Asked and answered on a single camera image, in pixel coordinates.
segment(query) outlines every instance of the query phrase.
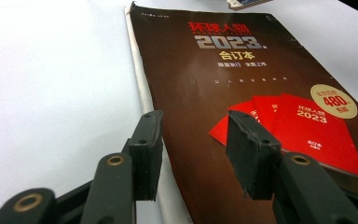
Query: red book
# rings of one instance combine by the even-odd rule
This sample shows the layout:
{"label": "red book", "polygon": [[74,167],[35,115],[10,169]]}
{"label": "red book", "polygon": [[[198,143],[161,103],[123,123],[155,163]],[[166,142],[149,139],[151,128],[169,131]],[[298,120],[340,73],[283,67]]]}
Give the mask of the red book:
{"label": "red book", "polygon": [[[252,115],[255,119],[258,119],[257,113],[253,106],[252,101],[247,101],[237,105],[233,105],[228,110],[238,110]],[[225,115],[210,131],[209,134],[219,141],[224,146],[227,145],[227,128],[228,128],[228,115]]]}
{"label": "red book", "polygon": [[271,132],[281,96],[253,96],[252,102],[260,123]]}
{"label": "red book", "polygon": [[345,120],[312,100],[281,97],[273,130],[282,150],[304,153],[328,168],[358,175],[358,153]]}

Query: white table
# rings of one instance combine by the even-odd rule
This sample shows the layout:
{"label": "white table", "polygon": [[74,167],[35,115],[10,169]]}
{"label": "white table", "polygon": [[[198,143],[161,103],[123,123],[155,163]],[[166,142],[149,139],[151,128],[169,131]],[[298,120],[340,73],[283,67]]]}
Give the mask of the white table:
{"label": "white table", "polygon": [[[225,0],[138,6],[230,12]],[[92,179],[142,115],[126,30],[131,0],[0,0],[0,206],[30,188],[56,196]],[[272,13],[358,101],[358,11],[337,0],[273,0]],[[138,223],[162,223],[138,203]]]}

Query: yellow circle badge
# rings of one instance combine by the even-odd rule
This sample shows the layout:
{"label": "yellow circle badge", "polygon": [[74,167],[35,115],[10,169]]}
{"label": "yellow circle badge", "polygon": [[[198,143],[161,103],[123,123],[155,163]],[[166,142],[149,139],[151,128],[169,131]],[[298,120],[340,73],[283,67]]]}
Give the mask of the yellow circle badge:
{"label": "yellow circle badge", "polygon": [[352,119],[357,115],[357,106],[345,92],[324,84],[314,85],[310,95],[315,103],[327,113],[342,119]]}

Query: magazine cover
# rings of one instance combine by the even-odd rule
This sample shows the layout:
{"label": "magazine cover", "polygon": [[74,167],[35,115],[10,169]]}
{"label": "magazine cover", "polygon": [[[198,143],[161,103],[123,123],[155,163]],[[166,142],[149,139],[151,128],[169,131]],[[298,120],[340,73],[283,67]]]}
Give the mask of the magazine cover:
{"label": "magazine cover", "polygon": [[132,5],[130,17],[132,47],[150,103],[164,112],[164,143],[194,223],[275,222],[271,202],[243,197],[226,156],[224,119],[240,104],[260,110],[283,151],[320,155],[336,183],[358,197],[358,103],[273,15]]}

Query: brown magazine cover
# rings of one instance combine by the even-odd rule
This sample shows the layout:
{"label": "brown magazine cover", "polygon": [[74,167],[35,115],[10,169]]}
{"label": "brown magazine cover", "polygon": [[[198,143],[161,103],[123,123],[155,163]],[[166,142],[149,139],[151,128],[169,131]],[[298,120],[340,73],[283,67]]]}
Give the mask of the brown magazine cover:
{"label": "brown magazine cover", "polygon": [[[194,223],[275,222],[271,202],[243,197],[225,146],[209,135],[230,106],[253,96],[312,100],[319,111],[344,120],[358,155],[358,103],[272,15],[132,5],[130,16],[153,106],[164,112],[172,171]],[[358,176],[326,171],[358,197]]]}

